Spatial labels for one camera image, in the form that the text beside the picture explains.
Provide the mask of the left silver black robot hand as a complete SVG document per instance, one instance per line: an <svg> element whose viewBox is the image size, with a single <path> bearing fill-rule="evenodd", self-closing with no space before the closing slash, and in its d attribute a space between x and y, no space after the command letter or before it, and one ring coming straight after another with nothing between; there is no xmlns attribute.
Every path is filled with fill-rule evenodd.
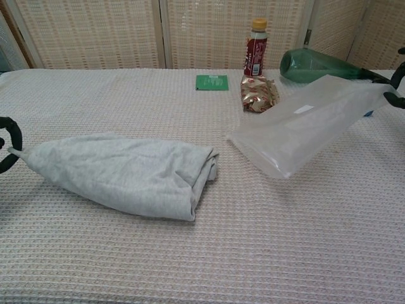
<svg viewBox="0 0 405 304"><path fill-rule="evenodd" d="M23 148L22 132L18 124L10 117L1 117L1 129L6 129L10 134L13 148L21 151ZM8 171L17 161L19 157L10 153L1 161L1 174Z"/></svg>

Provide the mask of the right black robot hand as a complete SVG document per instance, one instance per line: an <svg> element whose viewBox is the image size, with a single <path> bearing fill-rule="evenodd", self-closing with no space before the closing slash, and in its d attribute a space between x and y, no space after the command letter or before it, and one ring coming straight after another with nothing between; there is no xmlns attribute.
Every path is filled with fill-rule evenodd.
<svg viewBox="0 0 405 304"><path fill-rule="evenodd" d="M397 89L401 83L401 80L404 78L404 74L405 74L405 62L403 61L397 67L394 74L391 76L389 84L394 89ZM405 109L403 97L398 97L392 92L384 92L383 96L391 106L395 108Z"/></svg>

